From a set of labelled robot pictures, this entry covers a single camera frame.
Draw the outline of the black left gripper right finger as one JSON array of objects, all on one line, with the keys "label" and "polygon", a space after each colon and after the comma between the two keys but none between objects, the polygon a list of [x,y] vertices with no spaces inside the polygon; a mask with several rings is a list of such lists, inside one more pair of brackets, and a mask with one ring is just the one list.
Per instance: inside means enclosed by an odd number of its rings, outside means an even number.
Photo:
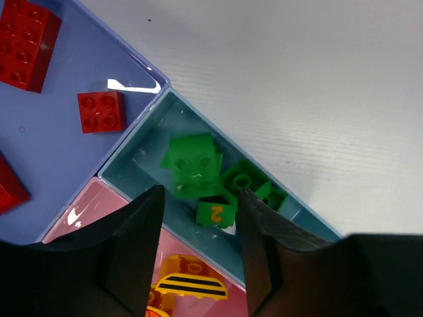
[{"label": "black left gripper right finger", "polygon": [[250,190],[237,230],[250,316],[421,316],[422,237],[321,238],[273,211]]}]

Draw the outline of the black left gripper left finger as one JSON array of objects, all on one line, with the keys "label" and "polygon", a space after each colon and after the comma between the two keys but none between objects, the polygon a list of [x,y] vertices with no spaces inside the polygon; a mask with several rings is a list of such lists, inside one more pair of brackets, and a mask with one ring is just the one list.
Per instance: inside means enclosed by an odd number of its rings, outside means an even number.
[{"label": "black left gripper left finger", "polygon": [[165,190],[49,243],[1,243],[2,316],[143,316]]}]

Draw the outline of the yellow black striped lego brick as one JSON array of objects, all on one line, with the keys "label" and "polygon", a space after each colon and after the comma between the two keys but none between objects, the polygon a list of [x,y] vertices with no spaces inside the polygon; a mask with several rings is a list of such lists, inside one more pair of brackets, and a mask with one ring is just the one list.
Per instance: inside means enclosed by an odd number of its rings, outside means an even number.
[{"label": "yellow black striped lego brick", "polygon": [[228,299],[228,290],[222,275],[196,256],[182,254],[163,260],[155,289],[162,294],[172,293],[181,297]]}]

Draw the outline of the green number two lego cube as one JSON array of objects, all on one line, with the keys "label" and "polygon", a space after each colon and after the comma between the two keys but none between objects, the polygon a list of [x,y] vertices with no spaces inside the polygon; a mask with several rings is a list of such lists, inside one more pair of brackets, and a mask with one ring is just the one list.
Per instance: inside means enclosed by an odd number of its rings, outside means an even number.
[{"label": "green number two lego cube", "polygon": [[203,227],[215,225],[226,229],[234,225],[236,211],[235,205],[221,195],[202,197],[198,201],[196,223]]}]

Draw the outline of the green lego plate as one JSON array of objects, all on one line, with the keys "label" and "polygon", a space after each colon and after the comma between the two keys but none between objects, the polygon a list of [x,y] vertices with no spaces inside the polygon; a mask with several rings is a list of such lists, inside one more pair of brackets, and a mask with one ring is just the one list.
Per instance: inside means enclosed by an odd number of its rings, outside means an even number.
[{"label": "green lego plate", "polygon": [[222,196],[230,203],[235,203],[239,191],[244,188],[250,189],[260,199],[265,198],[271,192],[271,180],[246,158],[241,159],[219,178],[222,185]]}]

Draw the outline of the red curved lego brick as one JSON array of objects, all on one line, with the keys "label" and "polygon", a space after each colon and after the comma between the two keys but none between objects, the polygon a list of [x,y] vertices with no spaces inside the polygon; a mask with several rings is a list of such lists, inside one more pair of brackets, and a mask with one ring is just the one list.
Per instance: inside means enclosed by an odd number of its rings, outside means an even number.
[{"label": "red curved lego brick", "polygon": [[1,215],[29,201],[30,193],[1,154]]}]

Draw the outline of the green curved lego brick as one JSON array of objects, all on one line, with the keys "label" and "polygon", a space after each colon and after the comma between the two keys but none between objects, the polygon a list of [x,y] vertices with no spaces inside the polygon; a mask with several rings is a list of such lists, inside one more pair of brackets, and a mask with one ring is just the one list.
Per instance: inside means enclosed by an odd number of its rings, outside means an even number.
[{"label": "green curved lego brick", "polygon": [[211,197],[219,194],[222,160],[212,134],[197,133],[171,137],[160,167],[171,171],[177,198]]}]

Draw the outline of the small red lego brick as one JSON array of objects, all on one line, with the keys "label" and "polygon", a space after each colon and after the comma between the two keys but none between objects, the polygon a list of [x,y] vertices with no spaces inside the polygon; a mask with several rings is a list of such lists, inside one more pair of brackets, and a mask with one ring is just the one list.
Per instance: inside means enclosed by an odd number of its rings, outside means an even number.
[{"label": "small red lego brick", "polygon": [[127,128],[125,97],[118,91],[77,95],[83,133],[124,131]]}]

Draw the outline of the red bottom lego brick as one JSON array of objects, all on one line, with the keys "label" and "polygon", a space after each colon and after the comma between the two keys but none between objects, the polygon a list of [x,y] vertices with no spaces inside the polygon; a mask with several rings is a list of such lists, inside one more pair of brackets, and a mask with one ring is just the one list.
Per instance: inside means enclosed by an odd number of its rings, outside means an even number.
[{"label": "red bottom lego brick", "polygon": [[1,13],[1,82],[42,92],[61,19],[30,1],[5,1]]}]

